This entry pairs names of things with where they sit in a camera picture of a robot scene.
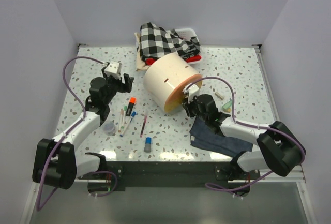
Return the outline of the small beige eraser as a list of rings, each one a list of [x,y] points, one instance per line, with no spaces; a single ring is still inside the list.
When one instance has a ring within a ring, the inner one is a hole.
[[[215,92],[215,96],[217,96],[220,100],[224,100],[224,96],[218,92]]]

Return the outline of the green eraser clip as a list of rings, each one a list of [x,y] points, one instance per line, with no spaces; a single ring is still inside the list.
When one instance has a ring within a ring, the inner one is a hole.
[[[232,107],[232,101],[229,100],[227,103],[225,103],[223,106],[222,106],[222,110],[226,113],[230,113],[231,112],[231,107]]]

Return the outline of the beige round drawer organizer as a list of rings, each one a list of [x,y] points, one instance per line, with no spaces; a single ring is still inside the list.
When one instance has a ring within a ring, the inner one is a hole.
[[[146,71],[143,85],[165,114],[174,114],[182,108],[183,89],[202,78],[191,65],[171,53],[156,60]]]

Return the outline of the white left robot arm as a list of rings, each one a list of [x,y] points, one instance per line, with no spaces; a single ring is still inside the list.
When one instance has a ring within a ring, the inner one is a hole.
[[[109,104],[117,93],[130,93],[134,78],[121,76],[96,77],[91,80],[89,96],[82,114],[64,132],[37,144],[32,180],[56,188],[68,189],[74,180],[86,174],[103,178],[107,173],[103,155],[88,152],[76,157],[82,142],[107,119]]]

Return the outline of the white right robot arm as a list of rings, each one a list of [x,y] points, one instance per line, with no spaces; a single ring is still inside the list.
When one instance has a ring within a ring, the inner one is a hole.
[[[204,122],[212,133],[259,147],[258,151],[241,151],[234,156],[230,166],[234,178],[241,179],[254,169],[270,169],[286,177],[305,160],[305,148],[283,122],[261,126],[235,120],[233,116],[220,112],[208,94],[185,94],[182,106],[189,117]]]

